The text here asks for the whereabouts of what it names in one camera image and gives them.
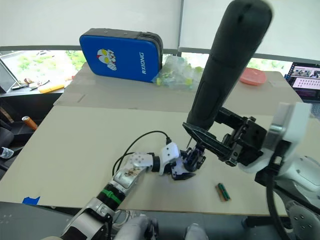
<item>blue case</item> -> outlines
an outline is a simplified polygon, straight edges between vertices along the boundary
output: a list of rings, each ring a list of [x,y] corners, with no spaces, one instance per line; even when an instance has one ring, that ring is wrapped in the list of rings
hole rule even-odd
[[[91,28],[79,41],[97,75],[151,82],[162,67],[163,43],[155,33]]]

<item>black cable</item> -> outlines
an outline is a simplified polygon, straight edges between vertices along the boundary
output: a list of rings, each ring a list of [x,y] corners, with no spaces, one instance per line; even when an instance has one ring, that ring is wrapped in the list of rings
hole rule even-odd
[[[190,137],[190,140],[189,140],[189,142],[188,142],[188,145],[186,146],[186,149],[189,148],[189,145],[190,145],[190,143],[191,143],[191,140],[192,140],[192,137]]]
[[[276,231],[278,232],[279,236],[282,240],[291,240],[291,238],[288,236],[281,219],[278,215],[276,204],[275,204],[275,198],[274,198],[274,175],[268,174],[266,177],[266,201],[268,204],[268,209],[270,212],[270,216],[273,220],[274,227]]]
[[[171,143],[170,137],[169,137],[164,131],[154,130],[154,131],[149,131],[149,132],[146,132],[145,134],[142,134],[142,135],[139,136],[136,140],[134,140],[133,143],[131,143],[130,146],[126,149],[126,151],[124,152],[124,154],[122,155],[122,157],[121,157],[120,160],[119,160],[119,164],[118,164],[118,167],[117,167],[117,169],[116,169],[117,171],[120,169],[121,163],[122,163],[122,161],[124,160],[124,157],[125,157],[126,154],[128,153],[129,149],[130,149],[139,139],[141,139],[142,137],[144,137],[144,136],[146,136],[146,135],[148,135],[148,134],[153,134],[153,133],[160,133],[160,134],[165,135],[166,144]]]
[[[108,222],[108,237],[107,240],[111,240],[112,221]]]
[[[128,153],[122,155],[121,157],[119,157],[117,161],[115,161],[115,163],[113,164],[113,168],[112,168],[112,176],[115,175],[116,165],[121,160],[121,158],[124,158],[125,156],[128,156],[130,154],[134,154],[134,152],[128,152]]]

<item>window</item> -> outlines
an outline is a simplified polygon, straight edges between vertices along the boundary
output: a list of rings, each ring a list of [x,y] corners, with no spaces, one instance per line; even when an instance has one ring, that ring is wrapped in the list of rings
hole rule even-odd
[[[168,56],[171,56],[172,54],[163,54],[162,55],[162,65],[164,65],[166,63],[166,60],[168,58]]]
[[[71,79],[86,62],[82,51],[76,50],[1,51],[0,58],[21,84],[25,79]]]
[[[209,54],[201,53],[190,53],[183,52],[181,54],[183,58],[193,67],[202,67],[206,66]],[[287,74],[291,68],[292,61],[279,61],[279,60],[270,60],[270,59],[261,59],[261,58],[251,58],[248,63],[248,68],[259,69],[262,71],[277,71],[280,72],[283,76]]]

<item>robotic hand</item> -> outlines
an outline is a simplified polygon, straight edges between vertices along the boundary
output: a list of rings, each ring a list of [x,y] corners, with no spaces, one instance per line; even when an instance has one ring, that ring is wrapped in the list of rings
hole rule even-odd
[[[133,154],[100,194],[74,216],[57,239],[98,240],[107,232],[105,223],[110,237],[115,211],[141,174],[149,168],[160,175],[170,173],[175,180],[188,179],[205,161],[205,149],[229,166],[238,165],[245,172],[257,173],[255,181],[266,186],[270,215],[282,239],[289,240],[289,237],[275,208],[274,191],[285,204],[295,234],[301,240],[319,238],[320,165],[310,157],[295,154],[305,134],[310,106],[281,104],[268,131],[256,124],[254,117],[241,117],[222,107],[271,20],[272,11],[263,1],[234,0],[229,4],[217,30],[192,109],[183,123],[196,141],[194,148],[179,151],[171,142],[159,156]],[[233,129],[222,142],[208,132],[214,122]],[[147,231],[143,231],[145,228],[134,231],[128,227],[132,231],[130,239],[139,239],[142,232],[156,235],[156,224],[146,219],[139,221],[147,226]]]

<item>computer monitor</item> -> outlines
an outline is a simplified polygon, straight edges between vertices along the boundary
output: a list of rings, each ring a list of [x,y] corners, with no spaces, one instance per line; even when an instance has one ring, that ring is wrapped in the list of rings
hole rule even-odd
[[[320,64],[293,62],[286,80],[304,102],[320,103]]]

